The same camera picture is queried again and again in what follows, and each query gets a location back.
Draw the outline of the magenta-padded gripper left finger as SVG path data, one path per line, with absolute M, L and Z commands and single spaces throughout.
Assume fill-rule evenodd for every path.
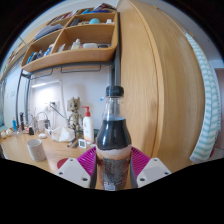
M 97 182 L 96 148 L 87 150 L 78 158 L 68 158 L 56 175 L 81 187 L 94 189 Z

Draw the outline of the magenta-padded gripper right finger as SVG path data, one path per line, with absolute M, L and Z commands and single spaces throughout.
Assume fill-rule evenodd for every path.
M 149 158 L 139 149 L 132 148 L 130 181 L 133 188 L 143 187 L 170 174 L 159 158 Z

